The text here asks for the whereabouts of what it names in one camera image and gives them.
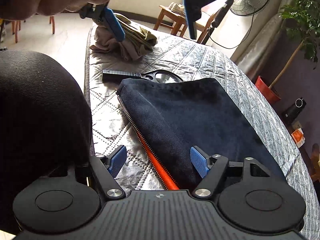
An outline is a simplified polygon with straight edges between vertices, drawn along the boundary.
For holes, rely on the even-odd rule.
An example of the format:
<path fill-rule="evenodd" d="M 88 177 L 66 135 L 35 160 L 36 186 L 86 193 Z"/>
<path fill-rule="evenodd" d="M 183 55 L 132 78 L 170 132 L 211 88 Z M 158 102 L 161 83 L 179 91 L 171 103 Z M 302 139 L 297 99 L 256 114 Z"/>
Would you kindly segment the navy zip jacket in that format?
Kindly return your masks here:
<path fill-rule="evenodd" d="M 193 191 L 200 183 L 190 159 L 193 146 L 231 161 L 252 157 L 279 179 L 285 178 L 254 128 L 214 78 L 180 83 L 125 79 L 117 96 L 170 189 Z"/>

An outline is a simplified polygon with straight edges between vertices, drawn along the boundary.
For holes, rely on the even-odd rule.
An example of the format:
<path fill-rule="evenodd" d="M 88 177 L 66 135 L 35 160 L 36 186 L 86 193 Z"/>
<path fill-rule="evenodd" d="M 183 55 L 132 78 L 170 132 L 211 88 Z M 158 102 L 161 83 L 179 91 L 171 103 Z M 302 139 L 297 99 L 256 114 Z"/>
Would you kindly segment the olive and beige clothes pile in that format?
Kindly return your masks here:
<path fill-rule="evenodd" d="M 151 31 L 132 22 L 122 14 L 116 13 L 115 16 L 124 30 L 124 40 L 118 42 L 112 33 L 99 23 L 95 30 L 95 43 L 90 46 L 93 52 L 110 53 L 118 50 L 126 61 L 136 61 L 153 52 L 153 47 L 157 44 L 157 37 Z"/>

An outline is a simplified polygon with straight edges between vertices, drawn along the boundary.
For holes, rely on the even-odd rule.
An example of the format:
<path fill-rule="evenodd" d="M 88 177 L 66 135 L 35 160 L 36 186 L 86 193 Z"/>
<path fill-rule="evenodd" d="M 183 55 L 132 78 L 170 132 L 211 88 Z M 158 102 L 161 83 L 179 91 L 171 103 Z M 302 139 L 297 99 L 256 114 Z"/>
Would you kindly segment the white sneakers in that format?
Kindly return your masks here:
<path fill-rule="evenodd" d="M 172 11 L 176 14 L 179 14 L 181 16 L 185 16 L 185 7 L 183 4 L 177 4 L 175 2 L 172 2 L 168 8 L 170 11 Z"/>

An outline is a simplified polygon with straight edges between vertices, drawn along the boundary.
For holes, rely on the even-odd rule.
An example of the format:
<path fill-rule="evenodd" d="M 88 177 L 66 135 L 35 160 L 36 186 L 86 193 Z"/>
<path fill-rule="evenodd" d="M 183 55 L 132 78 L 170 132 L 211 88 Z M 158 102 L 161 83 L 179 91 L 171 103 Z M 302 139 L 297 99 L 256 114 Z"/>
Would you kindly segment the wooden chair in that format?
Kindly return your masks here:
<path fill-rule="evenodd" d="M 171 30 L 171 35 L 179 35 L 179 37 L 183 37 L 185 32 L 187 31 L 187 20 L 185 16 L 182 16 L 180 14 L 177 14 L 169 9 L 169 7 L 165 7 L 163 5 L 159 6 L 161 8 L 161 11 L 158 15 L 156 24 L 154 26 L 154 30 L 158 30 L 159 27 L 165 27 Z M 206 13 L 205 11 L 202 11 L 202 16 L 199 20 L 196 21 L 195 27 L 197 31 L 200 31 L 201 34 L 197 38 L 197 43 L 201 43 L 205 35 L 213 22 L 214 18 L 216 17 L 218 11 L 213 13 L 212 15 Z M 165 24 L 163 22 L 164 17 L 168 17 L 173 21 L 172 25 Z"/>

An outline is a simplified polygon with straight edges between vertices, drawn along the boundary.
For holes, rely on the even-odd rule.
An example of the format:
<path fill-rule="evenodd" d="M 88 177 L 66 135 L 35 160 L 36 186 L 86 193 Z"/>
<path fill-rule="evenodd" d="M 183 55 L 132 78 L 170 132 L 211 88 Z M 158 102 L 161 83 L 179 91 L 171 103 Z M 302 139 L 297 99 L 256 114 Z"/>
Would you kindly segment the standing electric fan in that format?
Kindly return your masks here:
<path fill-rule="evenodd" d="M 229 11 L 236 16 L 253 17 L 262 11 L 269 0 L 235 0 Z"/>

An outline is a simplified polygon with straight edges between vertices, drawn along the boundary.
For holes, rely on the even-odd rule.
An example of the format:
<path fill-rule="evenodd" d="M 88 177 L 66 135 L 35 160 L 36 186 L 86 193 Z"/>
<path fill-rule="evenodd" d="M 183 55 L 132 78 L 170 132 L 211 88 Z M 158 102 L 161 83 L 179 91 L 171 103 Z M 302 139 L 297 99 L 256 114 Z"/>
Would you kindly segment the silver quilted bedspread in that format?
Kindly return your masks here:
<path fill-rule="evenodd" d="M 190 160 L 192 146 L 232 161 L 253 157 L 302 195 L 301 233 L 319 239 L 319 202 L 303 158 L 271 105 L 228 57 L 156 31 L 152 52 L 126 61 L 119 49 L 93 49 L 102 36 L 94 24 L 85 62 L 93 149 L 109 155 L 126 147 L 126 163 L 116 176 L 126 193 L 165 189 L 139 135 L 180 189 L 193 190 L 201 179 Z"/>

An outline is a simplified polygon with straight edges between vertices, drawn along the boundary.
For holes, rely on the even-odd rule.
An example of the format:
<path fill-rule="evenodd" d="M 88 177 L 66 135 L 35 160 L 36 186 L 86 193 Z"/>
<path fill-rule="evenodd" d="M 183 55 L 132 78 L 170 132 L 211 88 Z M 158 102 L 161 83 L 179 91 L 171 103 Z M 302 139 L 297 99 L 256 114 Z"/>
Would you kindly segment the black magnifier tool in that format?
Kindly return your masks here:
<path fill-rule="evenodd" d="M 124 79 L 143 79 L 156 83 L 180 83 L 183 79 L 168 70 L 153 70 L 146 73 L 126 72 L 123 70 L 103 69 L 103 83 L 120 83 Z"/>

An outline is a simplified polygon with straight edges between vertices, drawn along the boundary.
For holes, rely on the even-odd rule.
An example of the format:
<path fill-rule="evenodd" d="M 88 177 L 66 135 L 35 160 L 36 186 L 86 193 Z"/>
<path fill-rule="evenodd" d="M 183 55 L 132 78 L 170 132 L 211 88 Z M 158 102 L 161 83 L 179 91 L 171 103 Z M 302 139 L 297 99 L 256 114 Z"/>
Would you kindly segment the beige curtain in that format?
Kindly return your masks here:
<path fill-rule="evenodd" d="M 238 46 L 231 60 L 254 81 L 259 75 L 281 33 L 281 8 L 292 0 L 269 0 L 253 20 L 248 38 Z"/>

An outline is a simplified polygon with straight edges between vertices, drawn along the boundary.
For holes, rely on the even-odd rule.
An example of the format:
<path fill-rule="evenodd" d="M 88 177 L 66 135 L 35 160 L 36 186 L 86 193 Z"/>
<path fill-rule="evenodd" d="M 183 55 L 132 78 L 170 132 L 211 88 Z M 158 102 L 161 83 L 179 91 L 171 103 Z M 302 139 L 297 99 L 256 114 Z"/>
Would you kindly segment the orange tissue box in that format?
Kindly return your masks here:
<path fill-rule="evenodd" d="M 295 144 L 298 148 L 304 145 L 305 143 L 305 137 L 303 130 L 301 128 L 296 129 L 294 132 L 291 133 L 291 137 L 294 140 Z"/>

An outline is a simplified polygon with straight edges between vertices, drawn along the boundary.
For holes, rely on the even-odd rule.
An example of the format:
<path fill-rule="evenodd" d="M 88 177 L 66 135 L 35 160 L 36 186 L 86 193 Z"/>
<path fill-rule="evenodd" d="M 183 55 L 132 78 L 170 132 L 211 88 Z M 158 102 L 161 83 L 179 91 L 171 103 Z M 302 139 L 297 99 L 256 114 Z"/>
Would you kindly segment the black cylindrical speaker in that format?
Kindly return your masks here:
<path fill-rule="evenodd" d="M 306 101 L 303 98 L 297 98 L 295 102 L 281 114 L 284 124 L 291 125 L 305 107 Z"/>

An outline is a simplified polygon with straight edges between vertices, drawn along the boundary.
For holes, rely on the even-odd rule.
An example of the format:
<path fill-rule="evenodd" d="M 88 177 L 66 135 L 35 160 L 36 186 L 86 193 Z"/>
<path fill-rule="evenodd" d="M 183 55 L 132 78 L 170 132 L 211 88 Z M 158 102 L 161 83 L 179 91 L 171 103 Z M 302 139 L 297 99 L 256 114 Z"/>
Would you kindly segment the red plant pot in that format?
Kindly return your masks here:
<path fill-rule="evenodd" d="M 269 104 L 272 105 L 281 100 L 280 95 L 273 88 L 269 88 L 269 86 L 261 76 L 258 76 L 255 82 L 255 86 L 265 97 Z"/>

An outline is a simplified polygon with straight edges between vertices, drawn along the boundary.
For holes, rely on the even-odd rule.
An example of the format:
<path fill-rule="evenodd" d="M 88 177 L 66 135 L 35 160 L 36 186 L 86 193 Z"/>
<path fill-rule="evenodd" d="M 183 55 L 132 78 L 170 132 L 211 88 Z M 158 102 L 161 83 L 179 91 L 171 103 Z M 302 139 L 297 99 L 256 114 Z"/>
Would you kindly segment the wooden TV stand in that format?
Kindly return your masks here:
<path fill-rule="evenodd" d="M 319 181 L 319 144 L 313 144 L 310 156 L 304 146 L 301 146 L 299 151 L 307 166 L 311 180 L 313 182 Z"/>

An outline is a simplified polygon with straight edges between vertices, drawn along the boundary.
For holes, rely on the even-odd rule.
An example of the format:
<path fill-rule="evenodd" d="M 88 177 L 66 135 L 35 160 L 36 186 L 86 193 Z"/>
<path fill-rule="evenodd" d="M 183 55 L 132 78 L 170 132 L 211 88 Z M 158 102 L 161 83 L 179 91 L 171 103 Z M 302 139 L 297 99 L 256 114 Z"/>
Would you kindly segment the white wall socket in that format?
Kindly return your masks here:
<path fill-rule="evenodd" d="M 295 122 L 292 124 L 292 128 L 293 128 L 293 130 L 295 131 L 295 130 L 297 130 L 297 129 L 302 128 L 302 125 L 301 125 L 301 123 L 300 123 L 299 121 L 295 121 Z"/>

